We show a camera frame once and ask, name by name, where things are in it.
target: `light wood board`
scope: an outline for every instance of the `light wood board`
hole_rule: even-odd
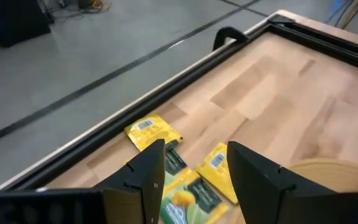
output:
[[[278,13],[358,43],[358,35]],[[358,68],[273,34],[264,34],[154,113],[183,136],[177,152],[191,168],[229,140],[284,166],[312,157],[358,162]],[[138,153],[121,133],[47,187],[92,187]],[[244,221],[232,209],[219,222]]]

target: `floor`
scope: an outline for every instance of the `floor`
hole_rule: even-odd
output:
[[[114,0],[0,49],[0,184],[277,9],[334,24],[335,0]],[[358,15],[347,29],[358,33]]]

